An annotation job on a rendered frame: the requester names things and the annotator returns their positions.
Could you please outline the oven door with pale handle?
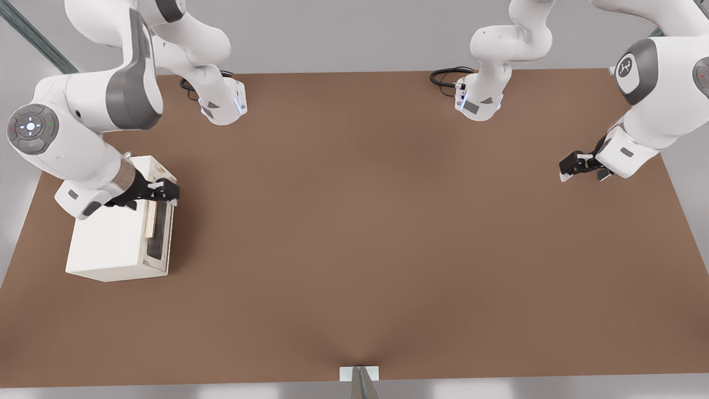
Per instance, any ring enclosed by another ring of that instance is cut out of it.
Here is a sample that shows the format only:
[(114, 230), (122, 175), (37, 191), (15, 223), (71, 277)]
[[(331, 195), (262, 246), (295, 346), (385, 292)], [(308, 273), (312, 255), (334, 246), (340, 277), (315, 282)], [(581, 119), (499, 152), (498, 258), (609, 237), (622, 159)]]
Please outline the oven door with pale handle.
[(174, 207), (168, 202), (144, 201), (145, 224), (140, 242), (144, 265), (166, 275), (174, 221)]

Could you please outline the white oven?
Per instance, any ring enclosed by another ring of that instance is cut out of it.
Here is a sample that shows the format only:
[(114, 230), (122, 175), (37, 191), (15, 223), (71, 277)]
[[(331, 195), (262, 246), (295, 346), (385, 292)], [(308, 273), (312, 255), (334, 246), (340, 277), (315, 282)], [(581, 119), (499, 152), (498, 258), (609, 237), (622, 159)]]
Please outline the white oven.
[(101, 282), (167, 276), (141, 259), (144, 201), (136, 202), (136, 210), (102, 206), (86, 219), (76, 220), (65, 271)]

